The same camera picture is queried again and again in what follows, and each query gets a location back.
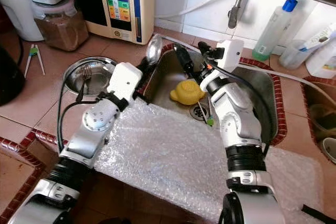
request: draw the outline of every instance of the black container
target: black container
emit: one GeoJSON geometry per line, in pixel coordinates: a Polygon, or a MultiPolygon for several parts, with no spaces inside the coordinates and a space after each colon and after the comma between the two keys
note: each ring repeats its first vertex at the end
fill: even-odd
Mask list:
{"type": "Polygon", "coordinates": [[[0,46],[0,106],[21,92],[25,77],[7,51],[0,46]]]}

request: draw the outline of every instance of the white hose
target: white hose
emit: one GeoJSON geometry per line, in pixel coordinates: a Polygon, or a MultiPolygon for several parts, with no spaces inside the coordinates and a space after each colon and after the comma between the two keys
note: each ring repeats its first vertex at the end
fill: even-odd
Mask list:
{"type": "Polygon", "coordinates": [[[267,70],[267,69],[263,69],[263,68],[256,68],[256,67],[252,67],[252,66],[247,66],[247,65],[243,65],[243,64],[238,64],[239,67],[241,68],[246,68],[249,70],[255,70],[255,71],[259,71],[259,72],[264,72],[264,73],[270,73],[270,74],[275,74],[277,76],[281,76],[281,77],[285,77],[294,81],[299,81],[302,82],[314,89],[316,89],[317,91],[319,91],[321,94],[323,94],[334,106],[336,106],[336,101],[334,101],[327,93],[325,93],[321,88],[319,88],[317,85],[306,81],[305,79],[301,79],[295,76],[291,76],[289,74],[286,73],[280,73],[280,72],[275,72],[275,71],[271,71],[271,70],[267,70]]]}
{"type": "MultiPolygon", "coordinates": [[[[186,48],[189,48],[195,52],[198,52],[198,53],[201,53],[201,51],[196,48],[196,47],[193,47],[191,45],[189,45],[188,43],[184,43],[183,41],[180,41],[178,39],[174,39],[172,37],[169,37],[169,36],[165,36],[165,35],[161,35],[159,34],[162,38],[164,39],[167,39],[167,40],[170,40],[170,41],[173,41],[173,42],[176,42],[176,43],[179,43],[181,44],[182,46],[185,46],[186,48]]],[[[255,71],[259,71],[259,72],[264,72],[264,73],[269,73],[269,74],[275,74],[277,76],[281,76],[281,77],[285,77],[285,78],[288,78],[288,79],[291,79],[291,80],[294,80],[294,81],[299,81],[299,82],[302,82],[314,89],[316,89],[317,91],[319,91],[321,94],[323,94],[334,106],[336,106],[336,102],[327,94],[325,93],[321,88],[319,88],[318,86],[316,86],[315,84],[309,82],[309,81],[306,81],[305,79],[301,79],[301,78],[298,78],[298,77],[295,77],[295,76],[291,76],[290,74],[286,74],[286,73],[280,73],[280,72],[275,72],[275,71],[272,71],[272,70],[267,70],[267,69],[263,69],[263,68],[257,68],[257,67],[252,67],[252,66],[247,66],[247,65],[244,65],[244,64],[238,64],[239,67],[241,68],[246,68],[246,69],[249,69],[249,70],[255,70],[255,71]]]]}
{"type": "Polygon", "coordinates": [[[195,5],[195,6],[193,6],[193,7],[190,7],[190,8],[188,8],[188,9],[186,9],[186,10],[183,10],[183,11],[181,11],[181,12],[179,12],[179,13],[175,13],[175,14],[166,14],[166,15],[156,15],[155,18],[171,18],[171,17],[175,17],[175,16],[181,16],[181,15],[190,13],[190,12],[192,12],[193,10],[196,10],[196,9],[202,7],[202,6],[206,5],[207,3],[211,2],[211,1],[213,1],[213,0],[205,0],[205,1],[203,1],[203,2],[201,2],[201,3],[199,3],[199,4],[197,4],[197,5],[195,5]]]}

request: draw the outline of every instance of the metal bowl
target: metal bowl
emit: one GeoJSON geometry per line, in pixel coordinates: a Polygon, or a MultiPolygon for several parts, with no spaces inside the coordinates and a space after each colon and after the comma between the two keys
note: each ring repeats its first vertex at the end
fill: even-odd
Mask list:
{"type": "Polygon", "coordinates": [[[106,57],[88,57],[72,64],[63,75],[65,86],[72,93],[78,94],[83,84],[84,67],[91,68],[91,79],[84,85],[84,95],[94,96],[106,91],[116,62],[106,57]]]}

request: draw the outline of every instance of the fork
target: fork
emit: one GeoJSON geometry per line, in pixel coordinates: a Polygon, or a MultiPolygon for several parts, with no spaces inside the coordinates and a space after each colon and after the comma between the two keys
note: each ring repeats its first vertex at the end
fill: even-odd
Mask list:
{"type": "Polygon", "coordinates": [[[81,100],[83,100],[84,85],[85,83],[86,85],[88,85],[87,82],[91,79],[91,67],[90,66],[88,65],[84,66],[82,77],[83,77],[83,84],[82,84],[82,87],[80,88],[78,96],[76,97],[76,102],[80,102],[81,100]]]}

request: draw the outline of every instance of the brown powder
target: brown powder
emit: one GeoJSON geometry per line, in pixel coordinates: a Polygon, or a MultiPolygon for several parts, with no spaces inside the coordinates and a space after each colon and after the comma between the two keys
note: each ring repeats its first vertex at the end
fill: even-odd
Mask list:
{"type": "Polygon", "coordinates": [[[47,15],[45,19],[35,19],[47,45],[73,51],[89,36],[82,13],[69,17],[65,14],[47,15]]]}

